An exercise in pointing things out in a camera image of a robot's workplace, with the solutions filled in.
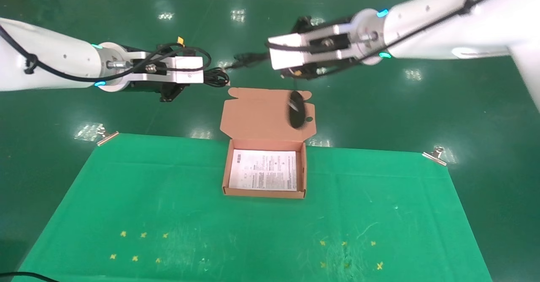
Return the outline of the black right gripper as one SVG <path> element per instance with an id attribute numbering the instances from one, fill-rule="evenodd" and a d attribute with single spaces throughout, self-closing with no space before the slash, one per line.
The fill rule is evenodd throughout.
<path id="1" fill-rule="evenodd" d="M 295 22 L 295 33 L 297 34 L 312 32 L 313 28 L 314 26 L 312 25 L 311 16 L 301 16 Z M 281 70 L 281 77 L 313 80 L 322 76 L 330 76 L 335 73 L 340 73 L 356 66 L 361 66 L 361 61 L 357 59 L 328 61 L 321 63 L 321 68 L 324 69 L 321 73 L 318 72 L 316 67 L 295 67 Z"/>

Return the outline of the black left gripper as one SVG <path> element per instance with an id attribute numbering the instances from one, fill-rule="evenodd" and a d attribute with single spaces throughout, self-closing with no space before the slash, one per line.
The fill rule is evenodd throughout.
<path id="1" fill-rule="evenodd" d="M 127 92 L 157 93 L 160 102 L 172 102 L 190 84 L 161 81 L 130 81 Z"/>

